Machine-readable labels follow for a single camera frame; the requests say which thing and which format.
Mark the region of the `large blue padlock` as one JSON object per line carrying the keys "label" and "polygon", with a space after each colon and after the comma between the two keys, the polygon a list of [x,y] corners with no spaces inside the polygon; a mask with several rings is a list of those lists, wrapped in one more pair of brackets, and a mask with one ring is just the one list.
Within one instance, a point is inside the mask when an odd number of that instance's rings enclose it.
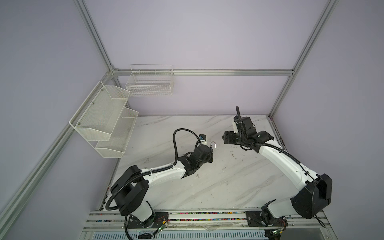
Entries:
{"label": "large blue padlock", "polygon": [[217,147],[217,143],[211,142],[210,147],[211,147],[211,149],[215,149]]}

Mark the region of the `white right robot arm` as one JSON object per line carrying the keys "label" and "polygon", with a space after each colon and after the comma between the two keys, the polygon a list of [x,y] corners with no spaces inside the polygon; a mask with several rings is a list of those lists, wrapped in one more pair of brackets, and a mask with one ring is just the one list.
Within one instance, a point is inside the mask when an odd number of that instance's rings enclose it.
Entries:
{"label": "white right robot arm", "polygon": [[250,117],[234,116],[233,126],[233,131],[223,134],[224,144],[238,145],[245,151],[262,155],[298,190],[294,196],[264,204],[260,213],[262,225],[271,226],[278,219],[295,214],[311,219],[331,203],[333,181],[327,174],[319,175],[307,168],[285,151],[271,134],[258,132]]}

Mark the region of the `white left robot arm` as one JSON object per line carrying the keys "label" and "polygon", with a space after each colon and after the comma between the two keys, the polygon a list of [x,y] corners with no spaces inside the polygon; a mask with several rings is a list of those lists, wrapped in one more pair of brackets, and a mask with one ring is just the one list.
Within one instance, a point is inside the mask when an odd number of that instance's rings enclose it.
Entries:
{"label": "white left robot arm", "polygon": [[154,169],[129,167],[110,188],[107,211],[118,210],[121,216],[134,216],[141,223],[152,222],[155,213],[145,196],[151,187],[172,180],[186,178],[196,173],[205,163],[212,163],[214,151],[207,145],[200,145],[181,157],[175,163]]}

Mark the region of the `lower white mesh shelf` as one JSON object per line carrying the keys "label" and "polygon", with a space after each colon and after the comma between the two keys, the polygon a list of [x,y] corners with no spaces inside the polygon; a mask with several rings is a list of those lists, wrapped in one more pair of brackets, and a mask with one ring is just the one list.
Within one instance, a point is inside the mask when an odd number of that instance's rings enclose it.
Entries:
{"label": "lower white mesh shelf", "polygon": [[119,159],[127,149],[139,112],[124,108],[107,142],[98,142],[95,150],[104,159]]}

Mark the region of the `white mesh shelf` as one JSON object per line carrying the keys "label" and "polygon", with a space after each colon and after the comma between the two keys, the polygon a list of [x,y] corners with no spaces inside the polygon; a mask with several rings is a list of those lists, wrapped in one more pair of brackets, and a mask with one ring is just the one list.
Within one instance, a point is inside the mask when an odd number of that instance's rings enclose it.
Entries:
{"label": "white mesh shelf", "polygon": [[109,141],[129,95],[126,89],[98,82],[70,119],[70,126],[88,142]]}
{"label": "white mesh shelf", "polygon": [[119,159],[127,149],[139,112],[124,108],[107,142],[98,142],[95,150],[104,159]]}

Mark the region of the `upper white mesh shelf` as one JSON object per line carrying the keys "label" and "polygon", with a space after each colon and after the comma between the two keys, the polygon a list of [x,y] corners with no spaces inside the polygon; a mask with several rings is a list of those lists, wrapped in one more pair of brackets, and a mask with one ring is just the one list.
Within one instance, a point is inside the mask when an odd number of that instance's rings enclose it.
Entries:
{"label": "upper white mesh shelf", "polygon": [[98,82],[70,119],[70,126],[88,142],[109,141],[129,95],[126,89]]}

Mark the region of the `aluminium frame horizontal beam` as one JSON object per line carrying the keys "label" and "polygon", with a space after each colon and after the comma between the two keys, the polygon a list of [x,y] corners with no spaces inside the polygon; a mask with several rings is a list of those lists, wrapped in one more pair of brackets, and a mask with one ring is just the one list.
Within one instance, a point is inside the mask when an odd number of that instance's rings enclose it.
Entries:
{"label": "aluminium frame horizontal beam", "polygon": [[174,76],[291,76],[295,73],[290,69],[141,69],[114,70],[117,76],[129,76],[131,73],[144,73],[150,75],[174,74]]}

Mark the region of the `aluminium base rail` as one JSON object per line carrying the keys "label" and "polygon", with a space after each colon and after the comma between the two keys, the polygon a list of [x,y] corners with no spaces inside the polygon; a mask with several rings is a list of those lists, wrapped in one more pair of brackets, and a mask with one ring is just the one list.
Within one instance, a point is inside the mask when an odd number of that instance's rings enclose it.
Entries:
{"label": "aluminium base rail", "polygon": [[312,219],[282,217],[271,226],[257,220],[257,211],[182,210],[158,213],[153,225],[142,228],[137,220],[117,211],[91,212],[81,240],[336,240],[323,212]]}

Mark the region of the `aluminium frame corner post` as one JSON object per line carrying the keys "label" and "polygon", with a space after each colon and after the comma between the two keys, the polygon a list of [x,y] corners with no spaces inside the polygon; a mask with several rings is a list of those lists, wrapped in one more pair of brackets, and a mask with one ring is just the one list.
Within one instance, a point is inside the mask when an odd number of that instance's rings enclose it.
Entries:
{"label": "aluminium frame corner post", "polygon": [[317,39],[319,38],[322,30],[324,29],[327,21],[331,17],[334,9],[336,8],[339,1],[337,0],[329,0],[326,2],[324,9],[322,10],[319,19],[317,20],[316,24],[314,25],[314,28],[309,35],[294,67],[293,67],[293,73],[288,76],[287,81],[285,82],[281,92],[279,93],[279,96],[277,97],[270,113],[268,116],[270,118],[273,118],[276,112],[278,111],[281,103],[283,102],[285,96],[287,95],[290,87],[292,86],[294,80],[298,76],[302,66],[304,65],[307,57],[309,56],[311,50],[313,49]]}

